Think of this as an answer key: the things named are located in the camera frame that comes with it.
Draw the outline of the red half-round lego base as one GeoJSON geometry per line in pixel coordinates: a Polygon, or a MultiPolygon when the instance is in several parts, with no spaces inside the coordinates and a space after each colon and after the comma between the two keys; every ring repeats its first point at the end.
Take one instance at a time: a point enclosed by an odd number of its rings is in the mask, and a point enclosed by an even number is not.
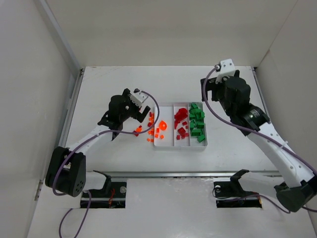
{"type": "Polygon", "coordinates": [[[174,115],[176,121],[183,121],[188,116],[188,111],[186,108],[180,108],[178,112],[174,115]]]}

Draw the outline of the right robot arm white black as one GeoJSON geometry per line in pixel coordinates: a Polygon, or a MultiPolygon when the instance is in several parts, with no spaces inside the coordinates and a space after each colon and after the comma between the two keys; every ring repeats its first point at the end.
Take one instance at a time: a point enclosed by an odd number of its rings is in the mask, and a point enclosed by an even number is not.
{"type": "Polygon", "coordinates": [[[317,171],[295,154],[275,130],[268,115],[250,103],[251,88],[236,70],[218,81],[207,75],[200,80],[202,101],[223,123],[237,128],[274,164],[282,181],[241,169],[228,181],[214,184],[216,198],[226,203],[249,197],[273,197],[285,213],[297,212],[317,194],[317,171]]]}

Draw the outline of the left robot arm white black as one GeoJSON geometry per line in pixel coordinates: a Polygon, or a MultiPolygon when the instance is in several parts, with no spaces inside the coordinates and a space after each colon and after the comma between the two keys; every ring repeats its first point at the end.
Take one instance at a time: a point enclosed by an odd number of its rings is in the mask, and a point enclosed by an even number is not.
{"type": "Polygon", "coordinates": [[[121,95],[112,96],[108,110],[91,132],[68,147],[58,146],[53,150],[45,185],[54,195],[76,197],[89,190],[110,189],[110,176],[96,169],[88,171],[86,162],[119,134],[125,133],[126,120],[144,121],[151,108],[143,104],[149,97],[149,93],[139,89],[125,89],[121,95]]]}

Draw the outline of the orange round lego piece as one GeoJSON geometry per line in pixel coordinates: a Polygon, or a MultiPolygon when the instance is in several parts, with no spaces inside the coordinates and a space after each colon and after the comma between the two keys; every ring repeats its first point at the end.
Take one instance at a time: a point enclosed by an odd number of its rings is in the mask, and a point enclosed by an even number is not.
{"type": "Polygon", "coordinates": [[[159,131],[166,131],[167,130],[167,123],[163,120],[161,120],[158,124],[158,130],[159,131]]]}

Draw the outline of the white three-compartment tray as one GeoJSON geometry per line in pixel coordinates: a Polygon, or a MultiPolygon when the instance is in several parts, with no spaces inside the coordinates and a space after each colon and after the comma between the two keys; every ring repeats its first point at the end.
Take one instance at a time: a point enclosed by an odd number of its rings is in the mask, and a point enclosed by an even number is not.
{"type": "Polygon", "coordinates": [[[203,151],[208,145],[206,115],[203,104],[200,102],[167,103],[155,106],[155,112],[159,112],[158,121],[154,127],[154,147],[158,150],[192,150],[203,151]],[[186,108],[188,116],[183,121],[176,121],[174,115],[180,108],[186,108]],[[159,122],[167,123],[166,131],[159,131],[159,122]],[[195,128],[202,129],[206,140],[199,143],[198,136],[191,136],[195,128]]]}

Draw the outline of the green lego brick in tray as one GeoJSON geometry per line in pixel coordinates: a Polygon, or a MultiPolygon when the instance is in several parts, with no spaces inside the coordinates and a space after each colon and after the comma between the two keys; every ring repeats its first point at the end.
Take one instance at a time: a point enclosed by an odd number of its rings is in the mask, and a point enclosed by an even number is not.
{"type": "Polygon", "coordinates": [[[197,141],[198,141],[199,143],[201,143],[201,142],[203,142],[203,141],[205,141],[205,140],[206,140],[206,136],[205,136],[204,134],[198,136],[198,138],[197,138],[197,141]]]}

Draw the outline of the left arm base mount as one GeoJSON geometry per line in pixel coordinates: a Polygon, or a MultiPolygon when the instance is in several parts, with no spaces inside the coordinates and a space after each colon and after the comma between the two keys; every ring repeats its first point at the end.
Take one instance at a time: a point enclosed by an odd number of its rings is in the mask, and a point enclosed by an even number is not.
{"type": "Polygon", "coordinates": [[[92,171],[86,173],[86,183],[80,198],[80,208],[123,209],[126,207],[127,180],[92,171]]]}

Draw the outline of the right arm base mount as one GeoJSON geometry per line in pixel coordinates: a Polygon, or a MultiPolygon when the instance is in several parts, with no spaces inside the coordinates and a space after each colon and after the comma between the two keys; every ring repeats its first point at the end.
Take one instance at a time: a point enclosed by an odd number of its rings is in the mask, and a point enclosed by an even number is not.
{"type": "Polygon", "coordinates": [[[249,170],[242,169],[229,178],[219,178],[213,181],[212,195],[216,198],[217,208],[262,208],[261,199],[253,191],[242,188],[239,180],[249,170]]]}

